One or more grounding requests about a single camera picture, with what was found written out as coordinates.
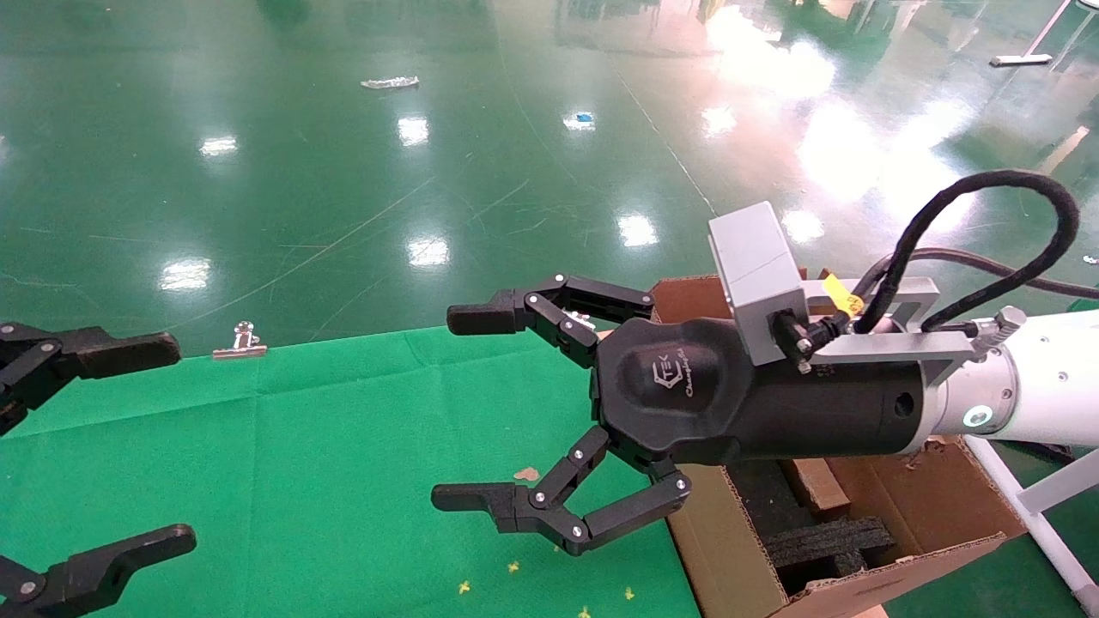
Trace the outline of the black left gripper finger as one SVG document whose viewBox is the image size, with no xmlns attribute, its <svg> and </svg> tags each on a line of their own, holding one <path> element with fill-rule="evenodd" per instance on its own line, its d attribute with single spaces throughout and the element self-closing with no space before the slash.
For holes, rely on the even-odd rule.
<svg viewBox="0 0 1099 618">
<path fill-rule="evenodd" d="M 182 358 L 167 332 L 116 339 L 86 327 L 44 331 L 1 325 L 1 434 L 5 435 L 76 379 L 107 379 L 173 367 Z"/>
<path fill-rule="evenodd" d="M 133 574 L 180 558 L 197 547 L 190 525 L 168 525 L 142 536 L 76 553 L 38 573 L 1 558 L 3 617 L 82 617 L 111 607 Z"/>
</svg>

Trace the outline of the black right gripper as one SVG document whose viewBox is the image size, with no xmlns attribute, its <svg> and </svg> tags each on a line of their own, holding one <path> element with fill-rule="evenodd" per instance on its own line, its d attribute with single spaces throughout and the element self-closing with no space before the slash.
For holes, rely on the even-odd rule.
<svg viewBox="0 0 1099 618">
<path fill-rule="evenodd" d="M 590 427 L 534 488 L 439 484 L 433 506 L 486 512 L 502 536 L 537 533 L 580 556 L 682 508 L 692 484 L 674 463 L 888 455 L 914 441 L 924 404 L 914 361 L 825 365 L 807 374 L 789 360 L 757 367 L 730 319 L 659 324 L 645 320 L 654 305 L 652 293 L 569 275 L 500 289 L 484 304 L 451 305 L 446 327 L 455 336 L 530 331 L 577 367 L 593 367 L 593 418 L 601 427 Z M 622 325 L 600 342 L 585 314 Z M 571 514 L 566 501 L 610 446 L 642 467 L 650 488 L 584 517 Z"/>
</svg>

